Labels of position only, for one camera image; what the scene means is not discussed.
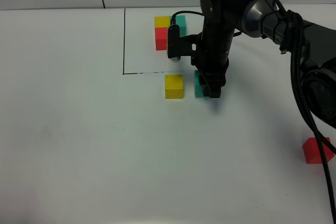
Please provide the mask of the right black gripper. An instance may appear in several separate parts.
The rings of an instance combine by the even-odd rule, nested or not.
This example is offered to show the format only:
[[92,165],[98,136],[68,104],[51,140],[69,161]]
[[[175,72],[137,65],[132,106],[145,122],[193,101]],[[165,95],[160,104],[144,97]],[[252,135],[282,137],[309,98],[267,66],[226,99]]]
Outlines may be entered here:
[[191,63],[206,78],[204,79],[201,74],[198,76],[200,85],[206,87],[209,84],[209,97],[220,98],[221,88],[226,84],[229,34],[200,33],[197,38],[196,52],[197,55],[192,57]]

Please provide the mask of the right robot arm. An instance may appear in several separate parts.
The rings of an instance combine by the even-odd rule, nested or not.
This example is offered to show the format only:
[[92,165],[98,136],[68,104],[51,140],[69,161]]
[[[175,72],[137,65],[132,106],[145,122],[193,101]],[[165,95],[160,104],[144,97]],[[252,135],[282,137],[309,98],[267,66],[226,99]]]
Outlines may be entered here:
[[278,0],[200,0],[204,15],[195,64],[203,95],[219,98],[225,85],[228,54],[239,30],[252,38],[269,38],[282,52],[299,49],[299,78],[310,111],[335,126],[335,31],[286,11]]

